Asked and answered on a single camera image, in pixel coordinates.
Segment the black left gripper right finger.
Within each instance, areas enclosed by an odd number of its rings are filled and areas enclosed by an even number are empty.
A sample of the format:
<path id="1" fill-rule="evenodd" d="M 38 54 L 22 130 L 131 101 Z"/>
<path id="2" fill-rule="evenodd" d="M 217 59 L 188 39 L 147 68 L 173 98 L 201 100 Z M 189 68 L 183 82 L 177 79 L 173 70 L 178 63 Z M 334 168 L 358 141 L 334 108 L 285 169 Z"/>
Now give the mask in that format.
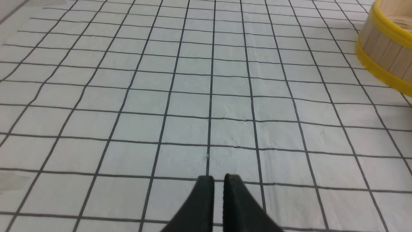
<path id="1" fill-rule="evenodd" d="M 224 232 L 282 232 L 253 198 L 239 175 L 226 174 L 223 191 Z"/>

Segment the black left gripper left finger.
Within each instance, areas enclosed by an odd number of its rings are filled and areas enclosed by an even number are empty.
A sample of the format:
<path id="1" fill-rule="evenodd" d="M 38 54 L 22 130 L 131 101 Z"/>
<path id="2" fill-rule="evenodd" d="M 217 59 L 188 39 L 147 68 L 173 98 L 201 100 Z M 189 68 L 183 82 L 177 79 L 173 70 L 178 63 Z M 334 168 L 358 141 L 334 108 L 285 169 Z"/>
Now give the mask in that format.
<path id="1" fill-rule="evenodd" d="M 162 232 L 212 232 L 214 179 L 200 175 L 183 205 Z"/>

